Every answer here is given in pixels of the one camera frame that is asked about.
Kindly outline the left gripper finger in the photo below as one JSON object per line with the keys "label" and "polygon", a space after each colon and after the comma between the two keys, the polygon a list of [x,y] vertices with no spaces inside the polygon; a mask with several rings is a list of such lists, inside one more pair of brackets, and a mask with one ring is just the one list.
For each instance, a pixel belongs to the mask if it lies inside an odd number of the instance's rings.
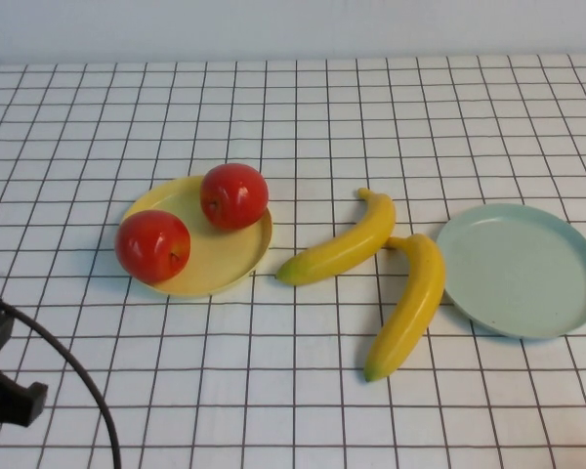
{"label": "left gripper finger", "polygon": [[0,423],[29,427],[42,413],[47,394],[45,384],[23,387],[0,372]]}

